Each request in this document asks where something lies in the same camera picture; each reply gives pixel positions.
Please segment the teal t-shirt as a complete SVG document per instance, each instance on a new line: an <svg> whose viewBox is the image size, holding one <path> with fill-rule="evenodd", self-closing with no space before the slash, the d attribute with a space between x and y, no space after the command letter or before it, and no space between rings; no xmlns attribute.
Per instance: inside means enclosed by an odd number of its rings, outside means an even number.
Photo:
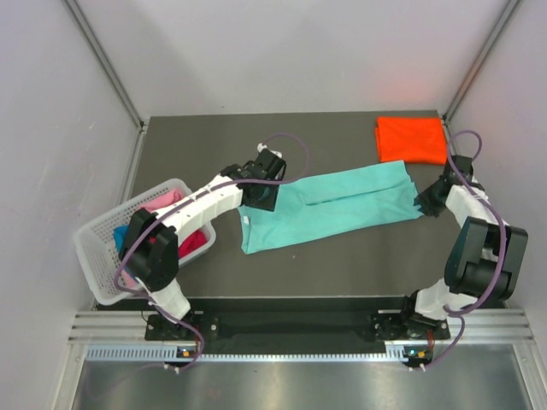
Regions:
<svg viewBox="0 0 547 410"><path fill-rule="evenodd" d="M415 220L418 192L403 161L316 175L279 188L272 212L240 207L247 255Z"/></svg>

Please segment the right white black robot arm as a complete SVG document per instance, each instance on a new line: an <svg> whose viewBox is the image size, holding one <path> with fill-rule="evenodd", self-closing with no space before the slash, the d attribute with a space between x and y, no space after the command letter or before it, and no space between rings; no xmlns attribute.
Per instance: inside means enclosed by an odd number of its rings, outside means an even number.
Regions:
<svg viewBox="0 0 547 410"><path fill-rule="evenodd" d="M487 293L488 302L504 302L514 293L526 252L528 233L522 228L503 225L488 207L484 188L473 177L473 160L453 155L438 180L415 198L425 216L438 217L450 210L460 232L445 264L444 277L436 284L417 290L408 297L408 311L399 316L401 332L420 337L430 324L440 322L449 312L476 303Z"/></svg>

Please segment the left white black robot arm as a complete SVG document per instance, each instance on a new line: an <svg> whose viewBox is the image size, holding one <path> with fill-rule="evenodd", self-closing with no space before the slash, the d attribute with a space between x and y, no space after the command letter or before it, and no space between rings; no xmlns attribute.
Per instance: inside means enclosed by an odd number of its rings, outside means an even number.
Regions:
<svg viewBox="0 0 547 410"><path fill-rule="evenodd" d="M188 337L194 326L191 304L176 279L179 246L216 217L241 206L273 211L285 170L281 153L261 145L255 160L224 168L182 200L154 212L141 208L133 213L119 258L167 315L164 328L173 337Z"/></svg>

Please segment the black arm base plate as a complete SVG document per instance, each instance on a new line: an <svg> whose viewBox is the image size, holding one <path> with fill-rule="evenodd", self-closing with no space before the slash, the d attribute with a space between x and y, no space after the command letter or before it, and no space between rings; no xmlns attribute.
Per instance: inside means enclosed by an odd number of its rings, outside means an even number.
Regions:
<svg viewBox="0 0 547 410"><path fill-rule="evenodd" d="M240 334L352 335L365 342L446 341L446 320L425 319L406 296L191 298L183 317L207 340Z"/></svg>

